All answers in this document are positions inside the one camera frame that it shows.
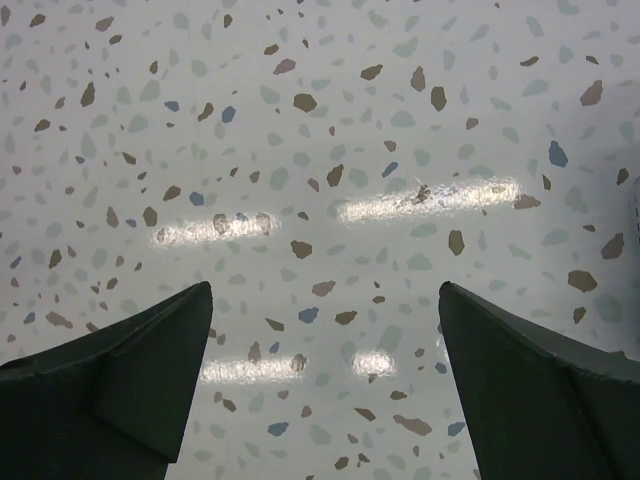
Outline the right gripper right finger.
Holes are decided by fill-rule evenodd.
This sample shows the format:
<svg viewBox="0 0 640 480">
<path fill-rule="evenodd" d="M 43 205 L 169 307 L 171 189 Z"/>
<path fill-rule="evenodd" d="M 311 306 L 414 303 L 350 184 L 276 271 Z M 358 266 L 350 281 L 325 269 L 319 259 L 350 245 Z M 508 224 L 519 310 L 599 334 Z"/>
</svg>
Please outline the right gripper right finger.
<svg viewBox="0 0 640 480">
<path fill-rule="evenodd" d="M 452 282 L 438 312 L 482 478 L 638 478 L 638 362 Z"/>
</svg>

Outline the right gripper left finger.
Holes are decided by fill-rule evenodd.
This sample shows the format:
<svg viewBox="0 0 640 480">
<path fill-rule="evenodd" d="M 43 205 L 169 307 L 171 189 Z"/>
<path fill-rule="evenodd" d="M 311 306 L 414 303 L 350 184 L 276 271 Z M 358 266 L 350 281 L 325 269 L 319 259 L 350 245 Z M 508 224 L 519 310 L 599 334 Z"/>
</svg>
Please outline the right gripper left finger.
<svg viewBox="0 0 640 480">
<path fill-rule="evenodd" d="M 3 364 L 2 478 L 164 478 L 180 454 L 212 315 L 203 281 Z"/>
</svg>

